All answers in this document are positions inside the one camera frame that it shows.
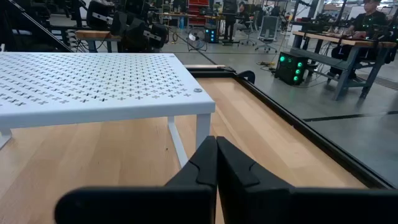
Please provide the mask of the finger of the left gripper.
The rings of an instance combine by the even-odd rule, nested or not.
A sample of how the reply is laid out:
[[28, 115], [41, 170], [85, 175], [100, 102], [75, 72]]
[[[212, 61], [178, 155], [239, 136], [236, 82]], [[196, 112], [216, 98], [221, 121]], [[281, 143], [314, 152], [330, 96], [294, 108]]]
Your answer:
[[150, 30], [152, 37], [149, 38], [149, 44], [157, 49], [161, 49], [166, 43], [168, 29], [163, 24], [153, 24]]
[[110, 14], [113, 12], [114, 4], [107, 0], [91, 0], [87, 13], [87, 26], [96, 30], [105, 30], [111, 23]]

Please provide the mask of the computer tower green lights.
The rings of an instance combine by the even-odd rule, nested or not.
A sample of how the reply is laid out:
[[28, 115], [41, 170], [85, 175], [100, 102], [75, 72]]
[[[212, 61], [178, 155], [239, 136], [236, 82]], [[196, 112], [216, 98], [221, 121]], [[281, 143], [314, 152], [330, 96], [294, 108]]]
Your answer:
[[307, 57], [281, 52], [274, 76], [288, 85], [300, 85], [303, 82], [307, 62]]

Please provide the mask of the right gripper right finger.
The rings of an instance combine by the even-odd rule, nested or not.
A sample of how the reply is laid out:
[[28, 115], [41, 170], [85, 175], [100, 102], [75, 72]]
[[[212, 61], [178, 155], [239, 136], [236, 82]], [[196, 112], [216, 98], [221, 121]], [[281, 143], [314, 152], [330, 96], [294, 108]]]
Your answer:
[[398, 190], [294, 187], [217, 137], [226, 224], [398, 224]]

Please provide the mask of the computer tower blue lights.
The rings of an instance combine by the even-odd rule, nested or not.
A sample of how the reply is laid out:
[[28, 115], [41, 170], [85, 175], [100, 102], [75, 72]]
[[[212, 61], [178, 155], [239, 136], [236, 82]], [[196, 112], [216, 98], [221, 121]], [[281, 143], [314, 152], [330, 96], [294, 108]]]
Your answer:
[[215, 26], [205, 27], [205, 42], [218, 43], [218, 29]]

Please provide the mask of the black floor fan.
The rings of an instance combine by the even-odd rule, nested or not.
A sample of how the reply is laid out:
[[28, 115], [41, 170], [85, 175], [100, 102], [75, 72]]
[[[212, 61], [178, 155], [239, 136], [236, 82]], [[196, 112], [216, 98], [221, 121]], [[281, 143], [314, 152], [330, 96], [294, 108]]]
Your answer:
[[205, 30], [203, 28], [192, 28], [190, 29], [186, 43], [188, 47], [188, 51], [199, 50], [199, 51], [207, 51], [207, 42], [205, 41]]

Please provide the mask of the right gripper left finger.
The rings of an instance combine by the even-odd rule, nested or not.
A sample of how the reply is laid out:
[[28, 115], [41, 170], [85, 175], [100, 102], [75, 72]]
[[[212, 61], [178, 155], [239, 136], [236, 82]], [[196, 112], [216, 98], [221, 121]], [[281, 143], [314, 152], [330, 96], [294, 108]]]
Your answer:
[[217, 142], [208, 136], [164, 185], [82, 187], [62, 196], [56, 224], [214, 224]]

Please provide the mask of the wooden workbench grey legs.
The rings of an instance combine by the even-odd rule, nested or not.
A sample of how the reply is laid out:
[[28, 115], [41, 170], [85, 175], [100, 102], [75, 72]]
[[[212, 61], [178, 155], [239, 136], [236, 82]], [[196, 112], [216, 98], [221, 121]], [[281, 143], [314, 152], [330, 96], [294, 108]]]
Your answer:
[[[337, 86], [333, 95], [334, 100], [338, 100], [341, 96], [343, 96], [343, 92], [345, 90], [357, 87], [362, 88], [359, 97], [365, 99], [370, 92], [381, 67], [385, 64], [385, 59], [388, 53], [397, 46], [395, 42], [380, 42], [378, 40], [351, 40], [344, 39], [335, 34], [326, 35], [321, 33], [294, 31], [293, 35], [295, 38], [293, 46], [290, 49], [291, 53], [306, 57], [311, 60], [312, 63], [318, 62], [323, 65], [338, 68], [342, 71], [340, 76], [333, 76], [313, 68], [308, 69], [309, 74], [316, 73], [317, 75], [323, 76], [326, 78], [328, 83], [332, 80], [337, 82]], [[350, 45], [351, 51], [348, 55], [348, 58], [346, 60], [340, 60], [321, 54], [320, 49], [324, 41], [339, 45]], [[364, 62], [356, 62], [356, 57], [361, 49], [375, 50], [377, 52], [376, 59]], [[366, 79], [360, 78], [357, 82], [349, 81], [348, 76], [350, 71], [360, 68], [371, 69], [368, 77]]]

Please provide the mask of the red storage shelving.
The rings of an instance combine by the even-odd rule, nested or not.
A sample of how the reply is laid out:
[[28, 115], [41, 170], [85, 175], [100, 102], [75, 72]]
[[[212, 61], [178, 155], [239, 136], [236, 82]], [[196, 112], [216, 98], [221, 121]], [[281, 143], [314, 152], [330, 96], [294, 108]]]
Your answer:
[[187, 0], [187, 24], [189, 26], [204, 26], [206, 10], [210, 6], [210, 0]]

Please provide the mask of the grey office chair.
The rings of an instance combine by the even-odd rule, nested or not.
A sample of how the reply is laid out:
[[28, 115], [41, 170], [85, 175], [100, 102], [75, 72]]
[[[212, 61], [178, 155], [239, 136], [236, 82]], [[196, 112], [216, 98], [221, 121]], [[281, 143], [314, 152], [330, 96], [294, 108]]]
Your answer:
[[275, 42], [277, 38], [278, 23], [279, 18], [277, 16], [262, 17], [262, 24], [257, 39], [263, 44], [258, 45], [255, 50], [263, 48], [266, 53], [269, 53], [271, 50], [273, 50], [275, 53], [278, 52], [275, 47], [271, 46], [271, 43]]

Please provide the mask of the small wooden table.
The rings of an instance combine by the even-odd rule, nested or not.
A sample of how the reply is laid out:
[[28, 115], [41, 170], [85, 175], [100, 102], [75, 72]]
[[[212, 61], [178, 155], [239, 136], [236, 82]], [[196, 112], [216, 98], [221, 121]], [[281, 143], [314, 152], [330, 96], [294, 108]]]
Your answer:
[[102, 46], [105, 47], [108, 53], [113, 52], [113, 42], [116, 43], [117, 51], [120, 49], [120, 36], [112, 35], [110, 31], [101, 30], [77, 30], [75, 32], [76, 38], [81, 42], [87, 43], [87, 49], [90, 53], [98, 53]]

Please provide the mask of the person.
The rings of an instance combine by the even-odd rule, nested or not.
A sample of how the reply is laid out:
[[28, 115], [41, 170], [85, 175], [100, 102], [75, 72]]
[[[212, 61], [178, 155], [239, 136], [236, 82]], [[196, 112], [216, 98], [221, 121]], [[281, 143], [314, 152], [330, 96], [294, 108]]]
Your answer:
[[237, 30], [244, 30], [249, 28], [249, 13], [246, 9], [246, 5], [244, 1], [241, 1], [238, 4], [238, 14], [236, 22], [233, 26], [233, 31], [236, 32]]
[[[353, 39], [365, 39], [366, 37], [371, 37], [374, 35], [374, 32], [371, 31], [371, 27], [373, 25], [377, 26], [385, 26], [387, 24], [387, 16], [377, 10], [377, 7], [380, 5], [381, 0], [364, 0], [364, 10], [365, 13], [358, 14], [355, 18], [354, 22], [348, 28], [346, 35], [352, 35]], [[352, 45], [338, 45], [335, 47], [331, 56], [340, 60], [347, 60], [348, 56], [351, 52]], [[372, 49], [360, 49], [356, 57], [356, 63], [359, 63], [361, 60], [375, 60], [376, 53]], [[341, 75], [342, 70], [336, 67], [330, 68], [330, 73], [332, 76]], [[352, 68], [349, 74], [349, 79], [355, 79], [355, 69]]]

